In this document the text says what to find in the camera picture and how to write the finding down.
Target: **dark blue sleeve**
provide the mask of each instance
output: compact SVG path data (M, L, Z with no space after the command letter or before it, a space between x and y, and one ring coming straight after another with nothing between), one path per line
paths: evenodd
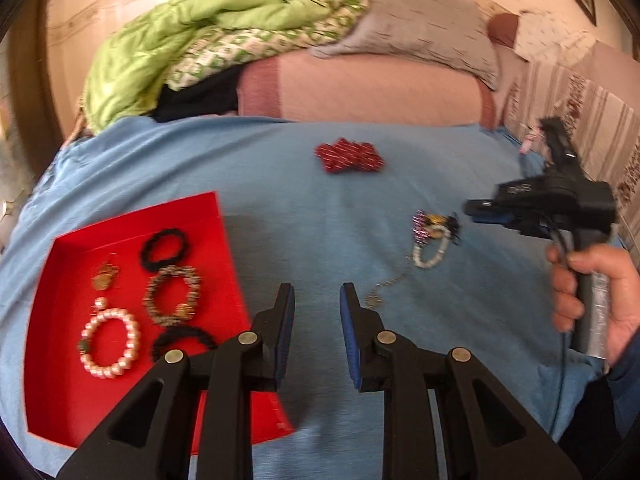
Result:
M608 375L616 428L624 438L640 413L640 330Z

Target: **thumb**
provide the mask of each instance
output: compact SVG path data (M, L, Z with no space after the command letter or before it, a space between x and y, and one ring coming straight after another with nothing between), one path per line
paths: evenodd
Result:
M571 253L567 256L567 261L577 272L599 272L612 280L623 280L636 275L636 268L629 253L605 244L597 244L579 253Z

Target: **bed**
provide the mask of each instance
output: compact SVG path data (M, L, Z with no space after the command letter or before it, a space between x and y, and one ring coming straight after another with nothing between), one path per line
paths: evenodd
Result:
M314 147L340 136L372 142L380 173L326 174ZM349 375L338 290L361 297L398 272L421 208L448 214L519 178L503 133L449 128L193 118L125 118L61 150L20 216L0 261L0 416L37 468L55 474L71 450L25 427L22 359L31 300L55 236L207 190L219 193L236 270L252 314L280 282L296 287L296 320L281 399L297 431L254 447L256 478L370 479L382 461L381 395ZM462 218L461 241L433 270L382 291L385 326L422 348L469 348L549 428L560 339L542 240ZM569 351L554 437L600 366Z

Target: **hand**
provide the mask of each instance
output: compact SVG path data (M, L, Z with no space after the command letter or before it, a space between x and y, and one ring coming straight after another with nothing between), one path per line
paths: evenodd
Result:
M546 259L553 266L553 324L560 332L568 332L576 319L584 315L584 305L575 297L575 275L560 264L558 248L546 248ZM640 276L629 253L624 249L598 244L579 253L567 255L569 266L583 274L599 272L609 276L611 308L607 333L607 360L615 364L640 326Z

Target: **red box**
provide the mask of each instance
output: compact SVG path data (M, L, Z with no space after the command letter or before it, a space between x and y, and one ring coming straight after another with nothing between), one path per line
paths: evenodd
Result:
M140 265L140 250L154 233L171 227L181 229L190 245L178 264L195 267L202 279L198 308L190 324L206 330L217 344L249 329L215 193L156 205L62 235L54 241L42 271L27 333L24 402L30 433L77 447L152 367L150 351L162 327L152 323L142 305L152 274ZM177 249L174 237L163 239L152 259L165 258ZM110 288L98 292L92 287L92 277L107 260L120 270ZM158 290L156 304L162 312L172 312L184 301L186 291L182 280L168 280ZM277 290L265 292L275 298ZM130 370L112 380L85 371L76 346L99 296L106 297L109 306L133 314L142 334L140 356ZM122 322L103 323L92 341L94 361L103 366L116 362L125 341ZM179 341L174 348L190 355L205 350L191 339ZM201 415L193 454L198 452ZM254 444L292 431L275 394L252 394Z

